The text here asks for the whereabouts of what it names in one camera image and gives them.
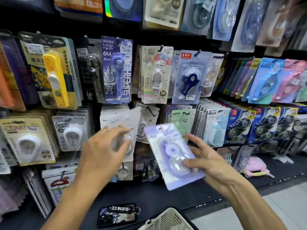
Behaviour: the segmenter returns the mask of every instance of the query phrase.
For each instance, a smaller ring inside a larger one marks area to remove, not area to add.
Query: hand
[[[119,150],[114,152],[111,142],[129,131],[130,129],[125,127],[103,128],[85,142],[74,184],[87,185],[87,189],[94,189],[99,193],[119,170],[131,144],[131,140],[126,140]]]
[[[225,198],[229,199],[233,193],[233,186],[247,185],[249,182],[238,173],[215,150],[206,145],[204,141],[192,134],[185,135],[199,148],[190,146],[190,150],[196,159],[183,160],[183,164],[189,168],[201,168],[205,171],[205,182]]]

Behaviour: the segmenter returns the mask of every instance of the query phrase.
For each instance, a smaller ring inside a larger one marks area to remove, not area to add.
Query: pink plush pouch
[[[254,176],[263,176],[268,175],[271,178],[275,178],[270,171],[267,170],[267,165],[261,160],[259,157],[251,156],[248,159],[248,164],[243,170],[243,173],[247,178],[254,177]]]

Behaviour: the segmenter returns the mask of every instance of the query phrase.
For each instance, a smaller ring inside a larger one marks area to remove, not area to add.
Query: person's left hand
[[[130,129],[125,127],[103,128],[85,142],[74,184],[81,183],[100,192],[119,170],[131,144],[131,140],[126,140],[119,150],[114,152],[111,142],[129,131]]]

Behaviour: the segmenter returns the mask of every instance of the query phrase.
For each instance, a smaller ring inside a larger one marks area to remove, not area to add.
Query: forearm
[[[90,181],[83,181],[74,181],[64,190],[59,204],[41,230],[79,229],[87,211],[101,190],[88,186]]]
[[[287,230],[251,183],[244,182],[230,189],[229,202],[245,230]]]

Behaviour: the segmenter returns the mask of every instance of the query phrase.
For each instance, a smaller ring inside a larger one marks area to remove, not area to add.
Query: metal ring
[[[134,212],[135,212],[136,215],[138,215],[138,214],[140,214],[141,209],[140,209],[139,207],[136,207],[136,208],[134,209]]]

